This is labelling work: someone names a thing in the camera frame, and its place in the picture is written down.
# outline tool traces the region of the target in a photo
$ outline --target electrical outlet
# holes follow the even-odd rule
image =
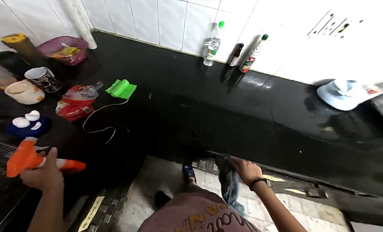
[[[337,15],[332,10],[328,11],[318,24],[308,33],[308,36],[314,35],[330,35],[333,37],[343,38],[345,31],[351,25],[355,25],[356,20]]]
[[[339,27],[343,22],[345,21],[345,18],[340,17],[332,17],[326,25],[323,26],[321,31],[319,32],[320,35],[330,35],[336,28]]]
[[[345,36],[345,30],[347,31],[347,28],[350,27],[350,25],[355,25],[355,20],[347,18],[339,24],[339,26],[335,28],[330,35],[343,38]]]
[[[323,27],[326,26],[326,24],[328,24],[328,22],[335,16],[336,15],[332,10],[328,11],[328,13],[326,13],[318,24],[316,24],[316,26],[308,33],[308,36],[318,35]]]

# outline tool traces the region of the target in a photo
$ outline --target bracelet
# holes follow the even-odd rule
[[[251,190],[251,191],[253,191],[253,186],[257,183],[257,182],[259,182],[259,181],[263,181],[263,182],[265,182],[266,184],[267,184],[267,179],[265,179],[265,178],[259,178],[259,179],[256,179],[256,180],[254,180],[250,185],[249,185],[249,189]]]

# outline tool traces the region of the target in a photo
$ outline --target human hand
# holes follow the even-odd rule
[[[244,159],[232,159],[230,162],[236,169],[243,183],[247,186],[253,183],[253,181],[263,178],[261,168],[251,161]]]
[[[19,173],[23,183],[29,187],[39,189],[43,193],[53,189],[62,190],[64,187],[64,177],[56,166],[56,159],[57,148],[53,147],[48,153],[42,168],[36,170],[24,170]]]

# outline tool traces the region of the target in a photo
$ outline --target black container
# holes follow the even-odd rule
[[[13,73],[14,77],[21,81],[24,80],[24,73],[32,68],[18,53],[12,51],[0,52],[0,66]]]

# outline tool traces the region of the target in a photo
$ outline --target blue cloth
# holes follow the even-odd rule
[[[243,217],[245,216],[244,206],[237,202],[239,196],[240,177],[230,163],[230,157],[216,157],[216,164],[219,167],[219,181],[222,185],[222,196],[229,208],[233,209]]]
[[[37,122],[41,123],[40,128],[31,130],[31,128],[34,127]],[[26,137],[38,137],[49,128],[49,125],[50,119],[44,116],[40,116],[38,120],[32,121],[29,126],[24,128],[18,128],[11,122],[7,125],[6,132],[18,139],[25,139]]]

